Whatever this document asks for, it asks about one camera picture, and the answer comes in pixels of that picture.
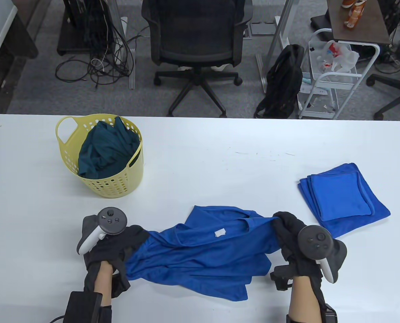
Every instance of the chair base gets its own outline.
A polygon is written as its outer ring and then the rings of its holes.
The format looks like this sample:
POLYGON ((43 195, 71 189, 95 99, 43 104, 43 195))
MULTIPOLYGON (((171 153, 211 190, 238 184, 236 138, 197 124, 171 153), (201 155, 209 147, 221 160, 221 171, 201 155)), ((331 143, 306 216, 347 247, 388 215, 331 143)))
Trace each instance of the chair base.
POLYGON ((201 86, 204 91, 209 95, 212 101, 221 110, 220 117, 226 116, 226 108, 221 103, 217 95, 212 91, 212 88, 207 83, 207 79, 221 79, 221 78, 234 78, 234 85, 239 86, 242 84, 242 79, 239 77, 237 72, 216 72, 216 71, 205 71, 203 72, 200 67, 194 67, 192 70, 188 71, 159 71, 155 73, 154 84, 161 85, 160 77, 173 77, 173 78, 186 78, 188 83, 183 87, 182 91, 179 93, 177 98, 174 100, 169 108, 167 114, 168 117, 173 117, 173 111, 177 108, 180 102, 186 94, 195 86, 201 86))
MULTIPOLYGON (((396 89, 400 89, 400 80, 395 80, 390 77, 378 75, 378 74, 372 74, 366 79, 366 85, 367 86, 373 86, 375 84, 375 81, 378 81, 380 83, 386 84, 388 86, 394 87, 396 89)), ((374 120, 383 120, 384 119, 384 112, 387 112, 388 110, 394 108, 400 104, 400 97, 397 99, 393 100, 392 102, 386 104, 383 106, 381 109, 379 109, 377 112, 374 114, 374 120)))

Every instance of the blue towel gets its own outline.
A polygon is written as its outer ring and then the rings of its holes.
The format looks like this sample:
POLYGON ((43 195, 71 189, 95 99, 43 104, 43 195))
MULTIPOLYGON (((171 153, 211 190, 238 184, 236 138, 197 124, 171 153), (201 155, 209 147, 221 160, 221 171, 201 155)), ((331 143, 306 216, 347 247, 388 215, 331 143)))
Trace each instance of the blue towel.
POLYGON ((312 198, 318 206, 322 221, 351 217, 354 215, 372 215, 368 197, 360 191, 360 175, 349 172, 334 175, 311 175, 312 198))
POLYGON ((265 254, 279 249, 270 224, 254 211, 195 206, 185 224, 150 238, 126 263, 127 278, 180 285, 203 295, 246 300, 252 276, 264 276, 265 254))
POLYGON ((317 221, 334 238, 390 215, 354 163, 303 178, 298 188, 317 221))
POLYGON ((120 173, 140 145, 139 135, 128 130, 120 117, 115 126, 99 121, 92 128, 79 152, 77 174, 91 180, 120 173))

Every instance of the vr controller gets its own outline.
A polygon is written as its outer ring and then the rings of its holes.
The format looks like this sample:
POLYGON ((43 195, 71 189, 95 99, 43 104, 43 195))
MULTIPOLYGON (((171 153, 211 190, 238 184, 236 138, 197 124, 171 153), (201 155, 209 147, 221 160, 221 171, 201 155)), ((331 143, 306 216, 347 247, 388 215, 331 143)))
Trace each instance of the vr controller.
MULTIPOLYGON (((333 239, 330 232, 318 225, 305 226, 297 236, 297 242, 302 254, 320 265, 323 276, 334 284, 338 271, 346 257, 346 246, 342 241, 333 239)), ((294 273, 289 265, 276 266, 270 274, 278 290, 287 290, 288 280, 294 273)))
POLYGON ((126 226, 125 213, 114 207, 102 209, 97 215, 85 217, 82 224, 82 238, 76 248, 77 253, 86 254, 107 234, 120 234, 126 226))
POLYGON ((300 251, 305 257, 315 260, 328 282, 337 281, 338 270, 346 257, 346 246, 332 238, 330 232, 318 225, 305 226, 297 237, 300 251))

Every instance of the forearm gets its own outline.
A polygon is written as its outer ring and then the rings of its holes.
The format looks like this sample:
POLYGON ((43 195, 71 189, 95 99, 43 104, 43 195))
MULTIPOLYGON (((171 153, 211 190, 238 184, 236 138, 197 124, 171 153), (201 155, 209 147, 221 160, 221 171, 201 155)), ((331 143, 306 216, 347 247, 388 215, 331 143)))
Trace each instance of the forearm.
POLYGON ((103 299, 101 300, 102 307, 110 306, 112 303, 112 275, 112 265, 107 261, 102 261, 94 285, 94 292, 103 295, 103 299))
POLYGON ((322 323, 320 305, 308 276, 294 277, 288 316, 301 323, 322 323))

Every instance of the basket hole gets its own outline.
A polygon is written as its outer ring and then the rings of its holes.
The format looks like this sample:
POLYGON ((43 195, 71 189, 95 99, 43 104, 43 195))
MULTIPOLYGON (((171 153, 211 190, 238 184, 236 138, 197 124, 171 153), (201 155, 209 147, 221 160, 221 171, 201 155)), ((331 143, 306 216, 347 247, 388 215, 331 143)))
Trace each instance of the basket hole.
POLYGON ((58 126, 58 137, 62 140, 63 143, 66 143, 68 139, 70 139, 73 132, 75 132, 77 127, 78 125, 72 117, 66 118, 58 126))

